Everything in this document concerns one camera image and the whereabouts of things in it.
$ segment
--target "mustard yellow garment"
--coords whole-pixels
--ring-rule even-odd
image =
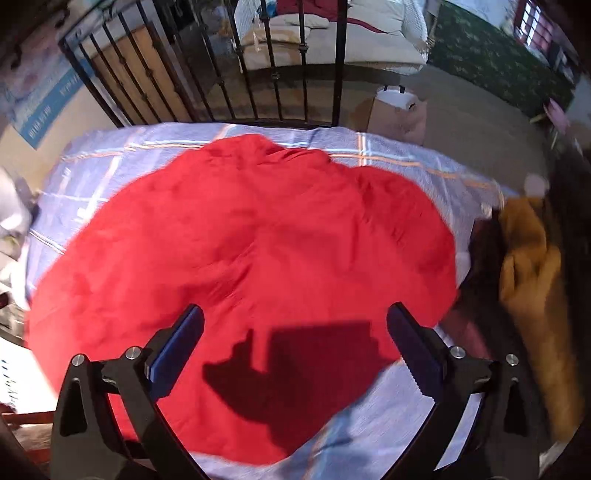
[[[567,299],[550,204],[510,199],[499,215],[507,255],[499,297],[513,317],[548,410],[554,440],[570,440],[582,420],[583,398],[571,348]]]

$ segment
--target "blue gripper pad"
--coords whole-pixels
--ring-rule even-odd
[[[148,342],[146,348],[151,348],[152,353],[145,363],[145,376],[151,383],[152,401],[170,395],[204,326],[203,310],[191,304],[172,327],[159,330]]]
[[[435,402],[443,395],[445,343],[430,328],[421,327],[398,302],[388,309],[388,333],[400,351],[421,393]]]

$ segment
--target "metal screw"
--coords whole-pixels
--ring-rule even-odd
[[[461,347],[454,345],[449,349],[453,358],[464,358],[466,356],[466,351]]]
[[[519,363],[519,359],[517,358],[517,355],[513,355],[512,353],[507,355],[505,357],[505,360],[507,360],[507,363],[512,367],[516,366]]]
[[[84,363],[84,355],[82,355],[81,353],[79,353],[78,355],[75,355],[74,358],[72,359],[72,365],[74,365],[75,367],[79,367]]]
[[[141,353],[142,353],[142,349],[140,347],[130,346],[125,351],[125,357],[129,360],[135,360],[136,358],[138,358],[140,356]]]

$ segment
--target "red blanket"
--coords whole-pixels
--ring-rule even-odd
[[[399,358],[388,307],[434,326],[454,239],[411,181],[259,135],[187,151],[105,204],[43,278],[29,346],[54,388],[202,306],[204,335],[159,402],[189,451],[292,454]],[[119,402],[125,435],[132,435]]]
[[[277,14],[297,14],[300,12],[299,0],[277,0]],[[304,0],[304,13],[314,14],[327,18],[330,22],[337,20],[337,0]],[[368,23],[357,20],[356,18],[347,18],[347,23],[361,25],[362,27],[376,33],[384,33],[381,30],[369,25]]]

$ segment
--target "window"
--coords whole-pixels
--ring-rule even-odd
[[[523,44],[547,53],[554,32],[553,22],[532,0],[521,0],[515,16],[515,36]]]

